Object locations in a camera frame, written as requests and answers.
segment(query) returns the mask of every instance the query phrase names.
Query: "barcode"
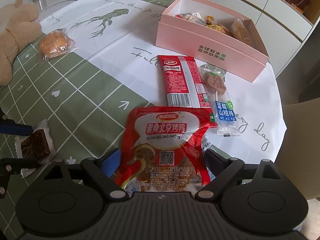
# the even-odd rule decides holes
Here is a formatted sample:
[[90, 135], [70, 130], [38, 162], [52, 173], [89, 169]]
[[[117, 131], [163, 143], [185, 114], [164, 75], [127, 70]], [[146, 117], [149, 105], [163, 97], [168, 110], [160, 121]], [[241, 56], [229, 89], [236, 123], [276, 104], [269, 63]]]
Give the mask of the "barcode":
[[56, 29], [55, 32], [62, 32], [62, 33], [65, 33], [66, 32], [66, 29], [65, 28], [61, 28], [61, 29]]
[[196, 84], [198, 94], [206, 94], [203, 84]]
[[174, 151], [160, 152], [160, 165], [174, 165]]
[[189, 93], [170, 93], [168, 94], [169, 106], [191, 107]]
[[227, 126], [236, 126], [234, 121], [226, 121]]

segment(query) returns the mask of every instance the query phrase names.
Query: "brownie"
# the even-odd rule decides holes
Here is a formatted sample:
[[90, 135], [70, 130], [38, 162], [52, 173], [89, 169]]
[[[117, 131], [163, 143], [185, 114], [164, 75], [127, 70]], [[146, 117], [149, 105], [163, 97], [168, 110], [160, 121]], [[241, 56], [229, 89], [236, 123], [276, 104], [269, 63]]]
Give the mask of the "brownie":
[[21, 143], [23, 159], [42, 160], [50, 154], [49, 145], [43, 129], [39, 129], [31, 134]]

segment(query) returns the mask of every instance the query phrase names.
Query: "blue label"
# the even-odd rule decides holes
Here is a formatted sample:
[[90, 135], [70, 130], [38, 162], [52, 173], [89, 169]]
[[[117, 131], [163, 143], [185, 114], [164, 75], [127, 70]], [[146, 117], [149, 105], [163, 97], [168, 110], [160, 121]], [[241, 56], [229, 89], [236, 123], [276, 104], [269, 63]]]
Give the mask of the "blue label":
[[216, 101], [216, 107], [219, 120], [236, 121], [235, 112], [233, 112], [233, 110], [228, 109], [226, 103]]

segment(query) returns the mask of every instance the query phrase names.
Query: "red snack package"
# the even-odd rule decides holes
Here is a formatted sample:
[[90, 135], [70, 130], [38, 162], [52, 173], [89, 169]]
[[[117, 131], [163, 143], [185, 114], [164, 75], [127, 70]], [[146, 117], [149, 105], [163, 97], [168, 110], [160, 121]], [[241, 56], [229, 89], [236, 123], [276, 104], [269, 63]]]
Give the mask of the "red snack package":
[[209, 126], [203, 108], [133, 109], [124, 132], [115, 182], [129, 195], [135, 191], [190, 191], [210, 182], [201, 140]]
[[169, 106], [205, 108], [210, 113], [209, 127], [218, 127], [207, 92], [193, 57], [159, 55], [164, 72]]

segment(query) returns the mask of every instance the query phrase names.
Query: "printed heart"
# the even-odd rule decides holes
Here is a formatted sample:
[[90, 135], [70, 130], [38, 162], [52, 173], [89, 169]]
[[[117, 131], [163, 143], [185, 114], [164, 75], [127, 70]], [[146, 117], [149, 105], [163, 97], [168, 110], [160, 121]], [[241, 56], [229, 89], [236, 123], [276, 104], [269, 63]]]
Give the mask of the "printed heart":
[[59, 94], [60, 94], [60, 90], [58, 90], [58, 91], [53, 91], [53, 92], [51, 93], [51, 95], [53, 95], [55, 98], [56, 98]]

